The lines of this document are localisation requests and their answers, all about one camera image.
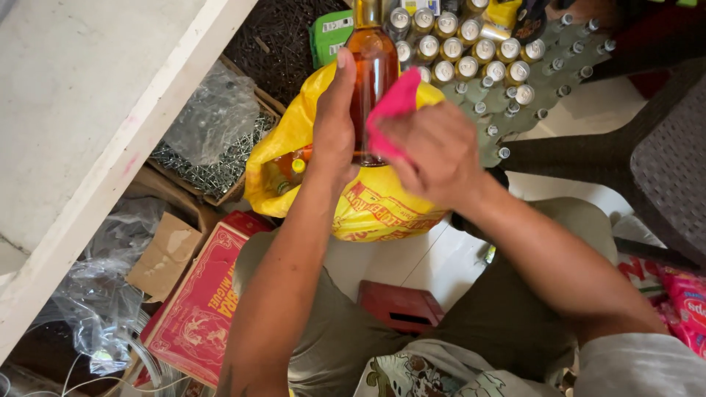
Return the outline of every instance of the olive green pants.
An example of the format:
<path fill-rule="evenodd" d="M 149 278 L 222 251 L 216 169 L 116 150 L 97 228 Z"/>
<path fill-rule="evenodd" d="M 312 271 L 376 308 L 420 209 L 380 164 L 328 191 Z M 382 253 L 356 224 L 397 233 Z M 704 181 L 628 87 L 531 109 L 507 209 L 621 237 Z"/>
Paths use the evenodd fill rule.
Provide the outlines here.
<path fill-rule="evenodd" d="M 616 262 L 611 224 L 599 208 L 576 198 L 531 205 Z M 243 247 L 233 275 L 236 294 L 243 293 L 274 236 L 259 233 Z M 331 237 L 330 244 L 355 249 L 363 243 Z M 496 369 L 537 381 L 556 369 L 562 357 L 573 358 L 575 346 L 558 315 L 530 291 L 500 250 L 436 329 L 420 338 L 453 343 L 480 354 Z M 394 354 L 413 340 L 355 305 L 324 268 L 306 329 L 289 361 L 289 387 L 297 396 L 352 396 L 368 360 Z"/>

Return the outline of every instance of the red cardboard box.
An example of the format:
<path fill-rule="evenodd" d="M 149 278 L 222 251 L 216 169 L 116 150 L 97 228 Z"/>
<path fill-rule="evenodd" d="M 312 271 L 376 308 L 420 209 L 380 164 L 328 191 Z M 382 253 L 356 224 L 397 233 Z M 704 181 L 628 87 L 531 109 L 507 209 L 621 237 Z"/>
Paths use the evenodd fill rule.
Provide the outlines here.
<path fill-rule="evenodd" d="M 181 285 L 162 305 L 140 338 L 156 358 L 215 388 L 238 297 L 231 289 L 243 244 L 271 228 L 234 211 L 215 227 Z"/>

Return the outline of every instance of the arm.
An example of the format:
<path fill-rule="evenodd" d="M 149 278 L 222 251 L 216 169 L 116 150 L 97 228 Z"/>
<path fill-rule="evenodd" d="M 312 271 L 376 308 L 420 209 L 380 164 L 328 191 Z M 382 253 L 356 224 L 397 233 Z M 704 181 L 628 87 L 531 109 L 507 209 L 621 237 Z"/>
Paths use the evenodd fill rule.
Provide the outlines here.
<path fill-rule="evenodd" d="M 666 333 L 647 301 L 603 256 L 480 168 L 475 127 L 457 107 L 441 102 L 384 120 L 380 128 L 414 163 L 389 159 L 405 188 L 454 208 L 492 238 L 581 345 L 616 333 Z"/>
<path fill-rule="evenodd" d="M 318 101 L 304 182 L 233 315 L 217 397 L 289 395 L 287 366 L 313 304 L 333 213 L 357 174 L 349 115 L 355 65 L 346 49 L 338 58 Z"/>

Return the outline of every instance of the brown liquid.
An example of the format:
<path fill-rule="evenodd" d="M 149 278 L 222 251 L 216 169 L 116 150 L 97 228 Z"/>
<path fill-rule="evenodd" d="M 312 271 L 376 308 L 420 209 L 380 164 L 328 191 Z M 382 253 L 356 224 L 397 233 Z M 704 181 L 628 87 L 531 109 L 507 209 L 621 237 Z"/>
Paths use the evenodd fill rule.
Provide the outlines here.
<path fill-rule="evenodd" d="M 355 127 L 352 162 L 363 167 L 380 167 L 386 163 L 368 152 L 365 121 L 370 111 L 397 81 L 397 50 L 380 26 L 354 30 L 347 47 L 353 53 L 358 73 L 350 112 Z"/>

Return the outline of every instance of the tile floor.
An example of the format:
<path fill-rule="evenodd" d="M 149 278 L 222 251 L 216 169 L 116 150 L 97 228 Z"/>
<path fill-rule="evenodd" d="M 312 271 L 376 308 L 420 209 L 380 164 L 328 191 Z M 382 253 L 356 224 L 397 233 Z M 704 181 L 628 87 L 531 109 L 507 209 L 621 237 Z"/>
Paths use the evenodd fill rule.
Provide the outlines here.
<path fill-rule="evenodd" d="M 581 85 L 549 112 L 549 117 L 519 137 L 602 134 L 623 126 L 645 101 L 626 78 Z M 573 196 L 590 201 L 608 215 L 632 208 L 615 191 L 595 184 L 508 173 L 510 191 L 524 200 Z M 444 310 L 463 295 L 484 270 L 488 244 L 449 226 L 448 219 L 425 235 L 390 242 L 334 241 L 326 267 L 338 287 L 356 300 L 360 280 L 429 290 Z"/>

